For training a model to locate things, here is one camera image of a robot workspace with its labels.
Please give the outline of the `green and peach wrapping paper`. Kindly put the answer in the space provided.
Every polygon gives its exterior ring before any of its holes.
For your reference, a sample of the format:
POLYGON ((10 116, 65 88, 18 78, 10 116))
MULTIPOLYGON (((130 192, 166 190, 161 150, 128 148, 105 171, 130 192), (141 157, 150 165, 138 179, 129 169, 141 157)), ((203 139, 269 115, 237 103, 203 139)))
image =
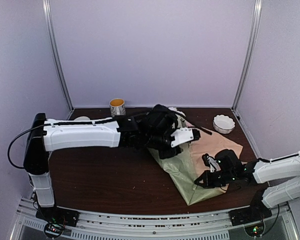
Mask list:
POLYGON ((167 159, 160 159, 157 150, 149 149, 150 154, 160 167, 170 175, 185 203, 190 206, 198 202, 224 194, 228 185, 216 188, 202 188, 194 181, 210 168, 204 165, 202 155, 214 157, 218 152, 233 150, 237 157, 243 146, 213 131, 211 135, 200 132, 200 139, 180 146, 182 153, 167 159))

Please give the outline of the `white rose stem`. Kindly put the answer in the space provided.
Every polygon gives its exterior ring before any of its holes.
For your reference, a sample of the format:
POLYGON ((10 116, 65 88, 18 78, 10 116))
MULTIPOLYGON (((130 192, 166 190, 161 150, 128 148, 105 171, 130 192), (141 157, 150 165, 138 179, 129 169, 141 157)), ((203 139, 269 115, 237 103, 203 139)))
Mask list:
MULTIPOLYGON (((186 116, 186 114, 183 111, 178 110, 176 107, 169 107, 168 109, 173 112, 177 112, 183 115, 184 117, 186 116)), ((187 121, 183 117, 181 117, 178 114, 176 116, 177 116, 177 124, 175 124, 175 128, 185 128, 188 126, 187 121)))

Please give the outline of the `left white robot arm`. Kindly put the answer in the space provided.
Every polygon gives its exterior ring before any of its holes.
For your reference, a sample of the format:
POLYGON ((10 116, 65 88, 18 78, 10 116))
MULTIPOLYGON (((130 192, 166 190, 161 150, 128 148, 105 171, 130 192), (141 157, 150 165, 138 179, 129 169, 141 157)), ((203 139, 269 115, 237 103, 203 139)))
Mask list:
POLYGON ((181 153, 180 146, 193 140, 191 129, 178 126, 181 114, 157 104, 132 114, 89 120, 56 120, 44 113, 35 116, 32 127, 17 135, 27 135, 23 165, 37 197, 38 208, 51 222, 62 218, 56 207, 49 169, 51 152, 86 147, 150 148, 160 158, 181 153))

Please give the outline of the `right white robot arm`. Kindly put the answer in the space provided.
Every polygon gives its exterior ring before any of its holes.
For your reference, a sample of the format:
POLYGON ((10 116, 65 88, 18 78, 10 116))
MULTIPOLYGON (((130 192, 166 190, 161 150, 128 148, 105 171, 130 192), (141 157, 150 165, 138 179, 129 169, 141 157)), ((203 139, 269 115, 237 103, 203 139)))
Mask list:
POLYGON ((202 156, 209 167, 194 184, 204 189, 221 188, 230 183, 264 184, 286 179, 285 182, 258 190, 248 207, 230 211, 233 226, 261 221, 272 216, 271 208, 300 197, 300 151, 291 155, 242 163, 235 152, 223 149, 214 157, 202 156))

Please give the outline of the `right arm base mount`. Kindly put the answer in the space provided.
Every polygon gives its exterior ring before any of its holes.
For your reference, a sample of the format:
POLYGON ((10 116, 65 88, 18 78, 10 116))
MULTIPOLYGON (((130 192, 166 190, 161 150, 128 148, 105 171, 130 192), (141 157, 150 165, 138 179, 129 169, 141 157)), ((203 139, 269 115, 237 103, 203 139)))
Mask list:
POLYGON ((243 225, 245 233, 249 237, 258 238, 266 233, 265 219, 272 216, 272 211, 268 208, 257 209, 245 207, 229 212, 231 224, 233 226, 243 225))

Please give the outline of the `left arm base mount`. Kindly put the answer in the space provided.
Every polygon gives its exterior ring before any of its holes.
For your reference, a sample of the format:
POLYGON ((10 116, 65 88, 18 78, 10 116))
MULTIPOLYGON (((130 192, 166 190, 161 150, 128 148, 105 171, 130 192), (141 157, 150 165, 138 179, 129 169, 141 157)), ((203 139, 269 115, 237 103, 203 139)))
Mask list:
POLYGON ((78 211, 59 207, 39 207, 35 214, 38 219, 46 222, 43 232, 51 239, 60 237, 66 231, 66 227, 76 227, 79 215, 78 211))

